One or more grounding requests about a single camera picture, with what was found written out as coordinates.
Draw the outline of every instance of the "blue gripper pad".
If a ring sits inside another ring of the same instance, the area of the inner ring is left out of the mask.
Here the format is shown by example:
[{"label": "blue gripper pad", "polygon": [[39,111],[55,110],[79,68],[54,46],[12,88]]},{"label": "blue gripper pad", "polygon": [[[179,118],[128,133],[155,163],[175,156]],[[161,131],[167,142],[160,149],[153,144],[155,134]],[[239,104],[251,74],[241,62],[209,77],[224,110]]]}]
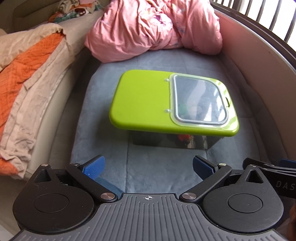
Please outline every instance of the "blue gripper pad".
[{"label": "blue gripper pad", "polygon": [[81,171],[90,177],[92,180],[95,180],[105,168],[105,157],[104,156],[96,156],[88,162],[81,165]]},{"label": "blue gripper pad", "polygon": [[217,169],[217,165],[214,165],[201,156],[195,156],[192,165],[195,173],[203,180],[214,174],[215,169]]},{"label": "blue gripper pad", "polygon": [[296,161],[282,158],[279,161],[279,166],[280,167],[288,167],[288,168],[296,168]]}]

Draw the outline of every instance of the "colorful fabric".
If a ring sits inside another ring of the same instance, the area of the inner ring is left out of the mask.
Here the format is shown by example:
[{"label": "colorful fabric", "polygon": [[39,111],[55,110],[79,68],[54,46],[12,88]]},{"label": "colorful fabric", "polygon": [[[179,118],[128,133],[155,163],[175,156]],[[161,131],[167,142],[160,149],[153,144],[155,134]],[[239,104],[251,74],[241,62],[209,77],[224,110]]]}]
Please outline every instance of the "colorful fabric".
[{"label": "colorful fabric", "polygon": [[48,22],[49,23],[60,23],[72,18],[78,18],[85,14],[93,13],[103,8],[98,0],[93,0],[90,4],[72,5],[67,11],[58,11],[52,15]]},{"label": "colorful fabric", "polygon": [[209,0],[116,0],[87,34],[85,45],[107,63],[180,47],[215,55],[222,37]]},{"label": "colorful fabric", "polygon": [[[0,139],[12,105],[23,86],[63,39],[62,33],[51,34],[20,53],[0,72]],[[0,156],[0,175],[17,175],[18,170]]]}]

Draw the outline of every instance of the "black circular joint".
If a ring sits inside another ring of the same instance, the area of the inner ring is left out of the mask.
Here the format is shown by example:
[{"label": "black circular joint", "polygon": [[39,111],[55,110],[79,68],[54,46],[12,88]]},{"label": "black circular joint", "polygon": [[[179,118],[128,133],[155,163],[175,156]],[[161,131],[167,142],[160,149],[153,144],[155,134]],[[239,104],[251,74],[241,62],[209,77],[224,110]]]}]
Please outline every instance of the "black circular joint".
[{"label": "black circular joint", "polygon": [[35,183],[16,198],[13,214],[21,229],[56,234],[71,230],[91,217],[94,201],[86,191],[61,183],[49,184]]},{"label": "black circular joint", "polygon": [[34,201],[37,210],[43,213],[55,213],[63,210],[69,204],[69,199],[58,193],[48,193],[39,196]]},{"label": "black circular joint", "polygon": [[231,196],[228,199],[228,205],[240,213],[253,213],[262,208],[262,201],[254,195],[240,193]]}]

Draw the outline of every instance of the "gray blanket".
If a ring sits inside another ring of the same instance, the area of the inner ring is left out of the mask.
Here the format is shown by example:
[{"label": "gray blanket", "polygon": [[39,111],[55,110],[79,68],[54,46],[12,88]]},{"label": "gray blanket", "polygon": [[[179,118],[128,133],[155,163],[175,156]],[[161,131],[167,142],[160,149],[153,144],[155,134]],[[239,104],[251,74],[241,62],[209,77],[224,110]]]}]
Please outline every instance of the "gray blanket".
[{"label": "gray blanket", "polygon": [[[207,151],[133,145],[129,132],[115,128],[108,117],[119,78],[130,69],[171,71],[222,81],[234,102],[239,132],[219,140]],[[241,169],[246,157],[276,164],[285,156],[269,112],[233,62],[223,53],[204,56],[186,49],[148,51],[98,68],[86,92],[71,162],[84,163],[98,154],[106,158],[101,177],[123,191],[177,195],[201,181],[192,169],[195,155],[227,163],[233,169]]]}]

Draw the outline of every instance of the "fabric pile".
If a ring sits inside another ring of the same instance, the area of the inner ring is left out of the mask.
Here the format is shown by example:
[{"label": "fabric pile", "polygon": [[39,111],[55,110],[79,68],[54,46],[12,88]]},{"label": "fabric pile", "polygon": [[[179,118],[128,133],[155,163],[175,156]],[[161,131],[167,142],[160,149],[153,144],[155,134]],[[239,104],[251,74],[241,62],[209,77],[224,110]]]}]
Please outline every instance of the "fabric pile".
[{"label": "fabric pile", "polygon": [[49,23],[60,23],[68,19],[81,17],[103,8],[98,0],[61,0],[57,5],[55,14]]},{"label": "fabric pile", "polygon": [[148,50],[181,47],[216,55],[222,37],[209,0],[113,0],[87,34],[85,45],[108,63]]},{"label": "fabric pile", "polygon": [[73,62],[53,23],[0,36],[0,175],[24,177],[59,76]]}]

